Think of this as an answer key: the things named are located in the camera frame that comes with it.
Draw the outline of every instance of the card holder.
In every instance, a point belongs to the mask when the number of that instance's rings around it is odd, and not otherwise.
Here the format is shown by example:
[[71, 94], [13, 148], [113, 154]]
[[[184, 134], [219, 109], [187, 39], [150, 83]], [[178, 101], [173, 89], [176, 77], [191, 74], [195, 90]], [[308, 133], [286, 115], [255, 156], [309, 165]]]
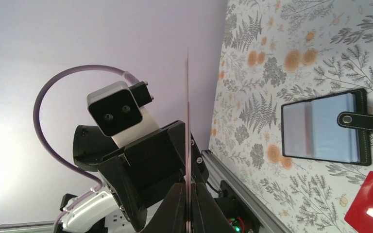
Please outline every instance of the card holder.
[[361, 88], [282, 105], [283, 155], [371, 165], [366, 95]]

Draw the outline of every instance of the table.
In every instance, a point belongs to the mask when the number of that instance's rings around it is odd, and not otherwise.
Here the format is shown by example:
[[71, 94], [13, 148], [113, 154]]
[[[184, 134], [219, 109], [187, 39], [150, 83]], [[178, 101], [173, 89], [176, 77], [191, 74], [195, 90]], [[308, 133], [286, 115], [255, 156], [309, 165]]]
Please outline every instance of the table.
[[365, 87], [373, 114], [373, 0], [229, 0], [225, 24], [210, 150], [293, 232], [355, 232], [373, 164], [283, 157], [280, 107]]

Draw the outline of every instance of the black camera housing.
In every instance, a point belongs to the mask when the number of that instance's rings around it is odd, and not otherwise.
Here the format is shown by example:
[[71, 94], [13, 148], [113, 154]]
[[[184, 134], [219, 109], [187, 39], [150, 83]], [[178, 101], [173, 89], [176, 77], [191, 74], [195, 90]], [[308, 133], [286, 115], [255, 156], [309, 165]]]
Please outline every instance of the black camera housing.
[[143, 119], [139, 106], [125, 82], [119, 81], [87, 97], [88, 111], [105, 136], [112, 137]]

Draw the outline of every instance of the red card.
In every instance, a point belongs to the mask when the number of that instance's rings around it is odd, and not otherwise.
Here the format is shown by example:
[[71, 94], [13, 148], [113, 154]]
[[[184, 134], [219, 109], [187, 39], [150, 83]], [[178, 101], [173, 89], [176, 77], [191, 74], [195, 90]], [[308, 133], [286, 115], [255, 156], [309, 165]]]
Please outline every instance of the red card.
[[373, 233], [373, 171], [368, 173], [344, 219], [359, 233]]

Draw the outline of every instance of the white wall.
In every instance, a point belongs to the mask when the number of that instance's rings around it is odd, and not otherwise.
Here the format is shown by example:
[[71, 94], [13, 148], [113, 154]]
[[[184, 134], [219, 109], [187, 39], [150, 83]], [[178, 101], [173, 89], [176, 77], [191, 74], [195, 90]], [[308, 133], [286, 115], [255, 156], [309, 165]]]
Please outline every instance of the white wall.
[[[226, 1], [0, 0], [0, 224], [53, 220], [65, 193], [93, 182], [67, 170], [38, 142], [34, 99], [56, 73], [77, 65], [126, 69], [149, 82], [147, 108], [163, 126], [184, 119], [184, 58], [190, 57], [192, 132], [208, 146]], [[86, 95], [112, 74], [71, 75], [48, 93], [43, 130], [71, 161], [79, 124], [94, 125]]]

